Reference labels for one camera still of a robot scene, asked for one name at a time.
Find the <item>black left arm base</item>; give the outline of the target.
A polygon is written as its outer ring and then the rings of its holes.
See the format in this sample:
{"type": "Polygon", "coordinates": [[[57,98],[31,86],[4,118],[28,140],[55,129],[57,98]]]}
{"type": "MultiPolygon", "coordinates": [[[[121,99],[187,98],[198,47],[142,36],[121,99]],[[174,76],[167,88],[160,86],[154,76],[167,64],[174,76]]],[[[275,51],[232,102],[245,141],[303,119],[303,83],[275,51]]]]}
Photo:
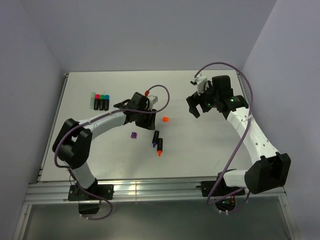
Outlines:
{"type": "Polygon", "coordinates": [[[95,215],[100,210],[102,201],[112,200],[114,194],[113,184],[98,184],[93,193],[81,190],[77,185],[71,185],[67,200],[78,202],[78,212],[81,215],[95,215]]]}

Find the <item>purple pen cap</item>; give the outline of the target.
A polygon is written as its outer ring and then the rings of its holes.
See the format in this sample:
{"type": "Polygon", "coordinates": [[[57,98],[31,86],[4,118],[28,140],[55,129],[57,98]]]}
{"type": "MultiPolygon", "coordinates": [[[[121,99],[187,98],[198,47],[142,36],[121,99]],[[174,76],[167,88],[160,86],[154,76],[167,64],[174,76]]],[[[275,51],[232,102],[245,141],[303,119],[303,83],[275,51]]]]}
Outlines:
{"type": "Polygon", "coordinates": [[[138,135],[138,134],[137,134],[136,132],[132,132],[130,137],[131,137],[132,139],[136,139],[136,138],[137,138],[137,135],[138,135]]]}

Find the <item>pale green capped highlighter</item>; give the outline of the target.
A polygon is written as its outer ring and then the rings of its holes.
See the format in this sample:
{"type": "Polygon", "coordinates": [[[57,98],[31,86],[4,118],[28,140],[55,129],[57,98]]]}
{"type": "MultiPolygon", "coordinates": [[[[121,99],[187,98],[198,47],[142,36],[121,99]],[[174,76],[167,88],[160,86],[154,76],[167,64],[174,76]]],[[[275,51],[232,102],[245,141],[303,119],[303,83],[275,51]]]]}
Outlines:
{"type": "Polygon", "coordinates": [[[91,99],[91,97],[90,97],[90,105],[89,105],[89,108],[90,108],[91,110],[93,110],[93,109],[94,109],[94,105],[95,105],[95,98],[94,98],[94,99],[91,99]]]}

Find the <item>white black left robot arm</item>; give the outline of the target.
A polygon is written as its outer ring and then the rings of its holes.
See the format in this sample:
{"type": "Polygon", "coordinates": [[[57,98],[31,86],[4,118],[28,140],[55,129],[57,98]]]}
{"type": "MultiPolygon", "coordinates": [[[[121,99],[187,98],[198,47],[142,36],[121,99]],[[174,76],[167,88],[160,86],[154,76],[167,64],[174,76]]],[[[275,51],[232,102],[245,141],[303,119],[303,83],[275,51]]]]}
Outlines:
{"type": "Polygon", "coordinates": [[[91,200],[99,191],[98,180],[87,163],[92,140],[113,128],[129,123],[154,130],[157,111],[154,105],[157,102],[157,96],[145,96],[135,92],[132,98],[115,104],[115,110],[110,113],[83,121],[69,118],[64,122],[52,147],[54,163],[57,167],[71,172],[80,185],[79,194],[82,197],[91,200]]]}

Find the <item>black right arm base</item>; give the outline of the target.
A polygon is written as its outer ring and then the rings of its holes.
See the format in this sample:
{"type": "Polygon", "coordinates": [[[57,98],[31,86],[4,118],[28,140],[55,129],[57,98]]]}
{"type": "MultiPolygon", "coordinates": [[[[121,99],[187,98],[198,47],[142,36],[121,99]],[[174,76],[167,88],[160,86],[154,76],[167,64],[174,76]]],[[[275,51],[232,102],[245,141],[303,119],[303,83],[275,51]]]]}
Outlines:
{"type": "MultiPolygon", "coordinates": [[[[203,197],[207,197],[216,183],[216,180],[209,180],[209,181],[201,181],[200,185],[196,186],[196,188],[201,189],[201,193],[203,197]]],[[[219,185],[217,186],[216,190],[213,192],[213,197],[222,197],[227,194],[230,194],[234,191],[239,190],[240,187],[229,187],[226,185],[225,181],[222,179],[219,185]]],[[[235,195],[228,196],[227,198],[218,201],[215,206],[218,210],[221,211],[232,211],[236,208],[236,196],[244,196],[245,190],[242,189],[238,191],[235,195]]]]}

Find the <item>pale green pen cap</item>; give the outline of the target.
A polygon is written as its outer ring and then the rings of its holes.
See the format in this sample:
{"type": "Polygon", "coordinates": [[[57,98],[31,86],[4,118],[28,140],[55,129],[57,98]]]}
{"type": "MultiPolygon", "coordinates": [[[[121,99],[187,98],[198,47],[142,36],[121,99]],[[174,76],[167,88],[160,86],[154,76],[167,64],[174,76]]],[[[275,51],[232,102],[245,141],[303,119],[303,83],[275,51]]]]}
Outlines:
{"type": "Polygon", "coordinates": [[[92,100],[92,99],[95,99],[95,96],[96,96],[96,93],[95,92],[91,92],[91,94],[90,94],[90,99],[92,100]]]}

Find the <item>black blue tip highlighter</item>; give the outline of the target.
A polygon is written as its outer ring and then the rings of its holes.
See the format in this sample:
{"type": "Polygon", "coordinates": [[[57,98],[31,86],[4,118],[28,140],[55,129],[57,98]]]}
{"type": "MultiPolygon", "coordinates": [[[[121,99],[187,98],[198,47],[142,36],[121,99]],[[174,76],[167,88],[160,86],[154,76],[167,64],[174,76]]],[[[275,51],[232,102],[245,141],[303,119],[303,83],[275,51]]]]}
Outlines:
{"type": "Polygon", "coordinates": [[[110,99],[104,99],[104,101],[105,101],[104,110],[108,111],[110,108],[110,99]]]}

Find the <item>black purple tip highlighter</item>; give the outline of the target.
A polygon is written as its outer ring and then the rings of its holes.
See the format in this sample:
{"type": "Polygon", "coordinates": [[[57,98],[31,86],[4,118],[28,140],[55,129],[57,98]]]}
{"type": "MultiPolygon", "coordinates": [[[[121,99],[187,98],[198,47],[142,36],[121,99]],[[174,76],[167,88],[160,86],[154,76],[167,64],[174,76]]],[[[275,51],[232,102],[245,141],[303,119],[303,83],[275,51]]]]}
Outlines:
{"type": "Polygon", "coordinates": [[[154,131],[153,138],[152,138],[152,147],[154,148],[158,144],[160,132],[158,130],[154,131]]]}

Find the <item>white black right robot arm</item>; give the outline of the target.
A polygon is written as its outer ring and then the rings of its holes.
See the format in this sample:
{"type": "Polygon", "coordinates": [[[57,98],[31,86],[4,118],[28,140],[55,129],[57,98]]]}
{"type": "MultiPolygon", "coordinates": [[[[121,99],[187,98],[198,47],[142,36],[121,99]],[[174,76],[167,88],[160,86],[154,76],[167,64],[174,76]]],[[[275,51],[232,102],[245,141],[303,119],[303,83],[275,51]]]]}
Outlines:
{"type": "Polygon", "coordinates": [[[195,93],[187,97],[189,112],[200,117],[197,106],[203,113],[217,109],[240,136],[237,145],[244,145],[249,153],[251,167],[236,170],[226,167],[218,174],[212,190],[222,195],[233,188],[248,189],[252,194],[283,187],[286,184],[291,159],[287,153],[280,153],[265,136],[250,106],[242,95],[234,95],[231,79],[227,75],[215,76],[211,80],[200,74],[191,80],[197,87],[195,93]]]}

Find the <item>black pink tip highlighter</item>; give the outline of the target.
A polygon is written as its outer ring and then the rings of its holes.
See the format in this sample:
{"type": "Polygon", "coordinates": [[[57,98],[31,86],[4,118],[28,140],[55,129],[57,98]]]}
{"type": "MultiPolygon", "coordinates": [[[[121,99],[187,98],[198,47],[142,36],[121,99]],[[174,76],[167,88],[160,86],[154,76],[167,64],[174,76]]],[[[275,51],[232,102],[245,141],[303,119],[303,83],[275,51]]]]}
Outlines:
{"type": "Polygon", "coordinates": [[[94,110],[99,110],[99,105],[100,105],[100,99],[95,99],[94,100],[94,110]]]}

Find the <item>black green tip highlighter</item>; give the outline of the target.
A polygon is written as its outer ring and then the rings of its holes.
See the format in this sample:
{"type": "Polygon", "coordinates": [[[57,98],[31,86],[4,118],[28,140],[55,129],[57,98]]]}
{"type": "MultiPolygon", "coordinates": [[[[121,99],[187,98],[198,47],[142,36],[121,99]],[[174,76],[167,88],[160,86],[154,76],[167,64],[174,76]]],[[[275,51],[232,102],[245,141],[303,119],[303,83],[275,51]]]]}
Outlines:
{"type": "Polygon", "coordinates": [[[99,110],[104,111],[105,110],[105,99],[99,98],[99,110]]]}

